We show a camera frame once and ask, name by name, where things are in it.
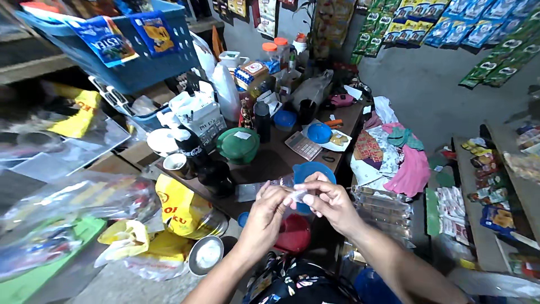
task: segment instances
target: blue plastic basket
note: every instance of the blue plastic basket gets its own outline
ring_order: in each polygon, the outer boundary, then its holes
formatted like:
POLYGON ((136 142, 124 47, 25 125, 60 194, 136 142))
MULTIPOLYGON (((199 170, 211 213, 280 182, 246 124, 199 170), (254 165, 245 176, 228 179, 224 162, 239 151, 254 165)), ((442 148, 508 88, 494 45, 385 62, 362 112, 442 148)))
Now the blue plastic basket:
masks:
POLYGON ((131 94, 199 66, 185 19, 185 8, 162 0, 151 0, 151 3, 155 10, 165 14, 165 19, 173 30, 171 35, 176 35, 180 43, 180 53, 152 58, 129 18, 113 17, 114 23, 139 54, 139 58, 113 68, 107 68, 68 25, 47 23, 22 11, 16 12, 16 15, 61 48, 89 75, 95 76, 107 85, 112 85, 122 94, 131 94))

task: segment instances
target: pink cloth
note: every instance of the pink cloth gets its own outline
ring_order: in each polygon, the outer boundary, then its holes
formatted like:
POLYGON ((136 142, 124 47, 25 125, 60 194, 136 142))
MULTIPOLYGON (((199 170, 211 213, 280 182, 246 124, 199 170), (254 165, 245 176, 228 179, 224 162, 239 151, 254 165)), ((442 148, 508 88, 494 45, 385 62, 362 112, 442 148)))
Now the pink cloth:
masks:
MULTIPOLYGON (((382 125, 382 129, 388 134, 392 133, 393 127, 405 128, 398 122, 382 125)), ((418 192, 424 191, 424 187, 431 175, 431 170, 429 169, 428 158, 424 151, 412 149, 405 144, 403 146, 403 154, 405 155, 405 159, 396 175, 384 184, 383 187, 388 191, 405 193, 408 197, 413 197, 418 192)))

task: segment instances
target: plastic jar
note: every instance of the plastic jar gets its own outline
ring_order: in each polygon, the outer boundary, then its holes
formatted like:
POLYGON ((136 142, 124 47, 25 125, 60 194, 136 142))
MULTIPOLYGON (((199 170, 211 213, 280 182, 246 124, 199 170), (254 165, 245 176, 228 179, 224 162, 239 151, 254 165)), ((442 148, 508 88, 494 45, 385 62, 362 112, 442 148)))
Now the plastic jar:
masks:
POLYGON ((289 41, 282 37, 274 38, 275 45, 278 46, 279 63, 281 69, 286 69, 289 65, 289 41))

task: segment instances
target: concrete wall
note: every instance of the concrete wall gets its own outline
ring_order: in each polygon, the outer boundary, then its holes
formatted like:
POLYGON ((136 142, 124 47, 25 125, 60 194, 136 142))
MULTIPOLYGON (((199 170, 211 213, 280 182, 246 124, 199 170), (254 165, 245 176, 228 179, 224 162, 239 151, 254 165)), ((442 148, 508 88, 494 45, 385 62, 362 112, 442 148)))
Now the concrete wall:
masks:
MULTIPOLYGON (((292 12, 280 9, 279 35, 291 39, 299 31, 307 32, 304 18, 307 16, 303 12, 293 16, 292 12)), ((333 50, 343 60, 350 57, 363 19, 353 15, 343 48, 333 50)), ((243 56, 252 58, 257 57, 261 44, 267 41, 253 28, 253 21, 248 25, 237 19, 234 27, 225 24, 224 36, 230 50, 241 50, 243 56)), ((362 59, 360 77, 374 96, 383 95, 391 100, 400 122, 412 129, 424 142, 426 151, 431 152, 449 143, 452 134, 477 135, 478 126, 485 119, 503 123, 529 111, 527 89, 540 76, 540 56, 501 88, 478 85, 469 90, 457 85, 487 54, 489 51, 474 55, 463 49, 443 50, 427 45, 419 49, 381 49, 377 58, 362 59)))

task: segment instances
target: black bottle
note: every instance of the black bottle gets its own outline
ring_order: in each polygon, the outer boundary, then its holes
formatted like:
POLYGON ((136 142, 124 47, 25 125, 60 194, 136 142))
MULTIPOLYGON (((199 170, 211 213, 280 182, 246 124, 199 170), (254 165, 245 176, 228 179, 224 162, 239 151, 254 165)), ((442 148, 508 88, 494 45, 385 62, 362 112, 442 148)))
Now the black bottle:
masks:
POLYGON ((199 167, 197 178, 216 197, 227 197, 234 194, 235 183, 226 162, 207 162, 199 167))
POLYGON ((187 157, 187 164, 191 171, 199 174, 199 168, 212 161, 200 138, 192 130, 180 125, 178 128, 172 128, 171 134, 176 140, 180 153, 187 157))

